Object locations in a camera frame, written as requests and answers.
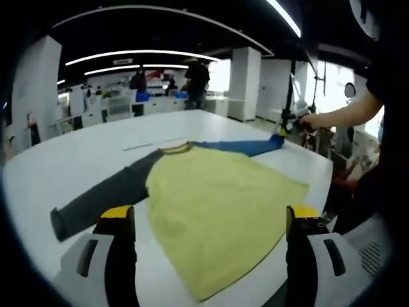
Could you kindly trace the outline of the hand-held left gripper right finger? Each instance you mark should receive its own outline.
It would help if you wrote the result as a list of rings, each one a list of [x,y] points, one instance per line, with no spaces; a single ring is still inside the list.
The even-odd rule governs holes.
[[[358,252],[303,206],[286,209],[286,306],[350,306],[366,288]]]

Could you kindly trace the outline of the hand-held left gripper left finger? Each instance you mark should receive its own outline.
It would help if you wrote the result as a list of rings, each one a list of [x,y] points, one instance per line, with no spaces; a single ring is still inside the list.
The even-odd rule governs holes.
[[[139,306],[134,208],[103,213],[60,261],[60,294],[71,306]]]

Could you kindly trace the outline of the person's right hand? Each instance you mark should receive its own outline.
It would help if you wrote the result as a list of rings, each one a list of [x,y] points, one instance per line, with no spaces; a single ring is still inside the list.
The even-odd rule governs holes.
[[[307,114],[300,118],[302,125],[310,127],[312,130],[321,127],[321,115],[320,114]]]

